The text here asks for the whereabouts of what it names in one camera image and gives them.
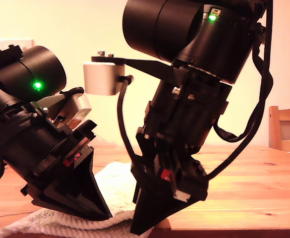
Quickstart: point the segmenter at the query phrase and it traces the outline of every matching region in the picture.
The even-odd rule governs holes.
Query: screw
[[[181,91],[180,88],[174,87],[173,94],[179,95],[180,94],[180,91]]]
[[[194,97],[193,94],[190,94],[189,97],[188,97],[188,99],[189,99],[190,101],[193,101],[193,100],[195,99],[195,97]]]

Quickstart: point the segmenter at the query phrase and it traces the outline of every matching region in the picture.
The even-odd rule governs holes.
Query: white towel
[[[113,215],[106,221],[88,221],[61,212],[42,208],[29,216],[0,229],[0,238],[12,233],[46,234],[67,238],[146,238],[129,232],[135,204],[132,202],[136,180],[131,163],[114,162],[95,175],[99,189]]]

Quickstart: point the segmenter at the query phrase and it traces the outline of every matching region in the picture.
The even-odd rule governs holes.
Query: wooden table surface
[[[194,156],[209,173],[233,147],[204,146]],[[96,148],[96,174],[113,161],[129,162],[124,148]],[[0,228],[39,210],[24,197],[25,185],[11,168],[0,180]],[[46,235],[9,236],[48,238]],[[153,237],[290,238],[290,154],[248,146],[219,176],[210,181],[206,201],[168,217],[156,226]]]

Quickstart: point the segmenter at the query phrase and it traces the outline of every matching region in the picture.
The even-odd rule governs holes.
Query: wall socket
[[[33,39],[0,39],[0,50],[8,49],[9,45],[20,46],[22,51],[35,46]]]

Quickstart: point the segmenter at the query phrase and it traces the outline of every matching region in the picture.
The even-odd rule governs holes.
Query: green indicator light
[[[40,91],[42,89],[42,83],[41,82],[34,82],[33,83],[33,88],[36,90],[36,91]]]
[[[209,15],[209,19],[210,21],[215,21],[216,19],[218,19],[218,17],[216,15]]]

